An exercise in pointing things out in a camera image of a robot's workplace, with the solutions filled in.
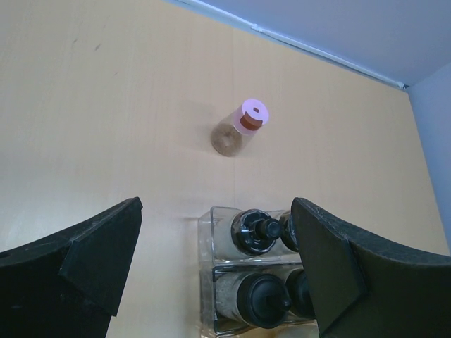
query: white wall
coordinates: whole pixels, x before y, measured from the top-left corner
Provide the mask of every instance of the white wall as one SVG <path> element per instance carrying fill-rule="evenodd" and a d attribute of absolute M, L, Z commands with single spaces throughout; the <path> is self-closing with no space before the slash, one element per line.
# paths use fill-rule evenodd
<path fill-rule="evenodd" d="M 406 85 L 451 62 L 450 0 L 204 2 Z"/>
<path fill-rule="evenodd" d="M 27 7 L 30 6 L 29 1 L 14 1 L 1 0 L 0 1 L 0 46 L 4 53 L 4 47 L 8 39 L 13 34 L 14 28 L 18 26 L 20 20 L 24 16 Z"/>
<path fill-rule="evenodd" d="M 410 87 L 409 96 L 451 247 L 451 63 Z"/>

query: black cap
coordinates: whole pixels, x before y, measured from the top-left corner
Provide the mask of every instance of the black cap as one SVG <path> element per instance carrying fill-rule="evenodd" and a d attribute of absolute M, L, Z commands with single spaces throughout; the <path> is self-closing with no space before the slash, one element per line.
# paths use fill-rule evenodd
<path fill-rule="evenodd" d="M 267 253 L 281 233 L 279 221 L 258 209 L 243 211 L 232 221 L 233 243 L 241 252 L 250 256 Z"/>
<path fill-rule="evenodd" d="M 285 286 L 292 302 L 291 312 L 298 317 L 315 319 L 315 310 L 310 298 L 307 275 L 303 269 L 291 272 L 285 282 Z"/>
<path fill-rule="evenodd" d="M 291 300 L 282 280 L 267 273 L 254 273 L 239 286 L 237 307 L 249 325 L 272 329 L 286 319 Z"/>
<path fill-rule="evenodd" d="M 289 248 L 289 250 L 294 252 L 299 252 L 299 247 L 297 245 L 297 239 L 295 234 L 295 227 L 293 226 L 293 219 L 291 217 L 291 213 L 284 213 L 280 217 L 280 223 L 282 225 L 282 234 L 280 238 L 284 245 Z"/>
<path fill-rule="evenodd" d="M 255 225 L 255 232 L 262 239 L 277 239 L 282 234 L 282 226 L 274 218 L 261 220 Z"/>

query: spice bottle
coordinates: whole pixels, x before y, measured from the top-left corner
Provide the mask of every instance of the spice bottle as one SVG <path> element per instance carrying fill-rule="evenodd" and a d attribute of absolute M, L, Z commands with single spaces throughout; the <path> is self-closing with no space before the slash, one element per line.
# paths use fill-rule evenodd
<path fill-rule="evenodd" d="M 268 119 L 265 105 L 256 99 L 248 99 L 215 126 L 210 136 L 211 144 L 221 155 L 235 156 Z"/>
<path fill-rule="evenodd" d="M 310 298 L 307 275 L 303 268 L 281 268 L 274 272 L 279 277 L 288 290 L 291 299 L 291 314 L 296 317 L 315 319 L 315 310 Z"/>
<path fill-rule="evenodd" d="M 293 253 L 299 253 L 299 247 L 297 245 L 295 226 L 293 225 L 293 219 L 291 212 L 286 211 L 279 217 L 279 223 L 282 225 L 282 233 L 280 239 L 274 246 L 273 253 L 277 256 L 288 255 Z"/>
<path fill-rule="evenodd" d="M 216 310 L 253 327 L 279 326 L 291 307 L 283 282 L 266 273 L 228 273 L 216 282 Z"/>
<path fill-rule="evenodd" d="M 282 233 L 278 220 L 259 209 L 241 211 L 214 227 L 215 257 L 246 259 L 266 254 Z"/>

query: pink lid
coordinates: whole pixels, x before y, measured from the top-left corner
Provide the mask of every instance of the pink lid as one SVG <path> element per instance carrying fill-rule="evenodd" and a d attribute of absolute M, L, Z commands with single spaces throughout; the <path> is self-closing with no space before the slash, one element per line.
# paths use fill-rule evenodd
<path fill-rule="evenodd" d="M 259 100 L 248 99 L 233 114 L 233 126 L 245 135 L 252 135 L 268 122 L 269 112 Z"/>

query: clear plastic jar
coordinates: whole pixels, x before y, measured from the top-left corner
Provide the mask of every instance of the clear plastic jar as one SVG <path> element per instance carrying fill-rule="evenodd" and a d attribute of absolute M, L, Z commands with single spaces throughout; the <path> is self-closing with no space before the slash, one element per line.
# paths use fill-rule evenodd
<path fill-rule="evenodd" d="M 253 327 L 279 326 L 291 307 L 283 282 L 267 273 L 227 273 L 216 281 L 216 310 Z"/>
<path fill-rule="evenodd" d="M 211 145 L 221 155 L 235 156 L 268 119 L 265 105 L 256 99 L 248 99 L 215 126 L 210 136 Z"/>

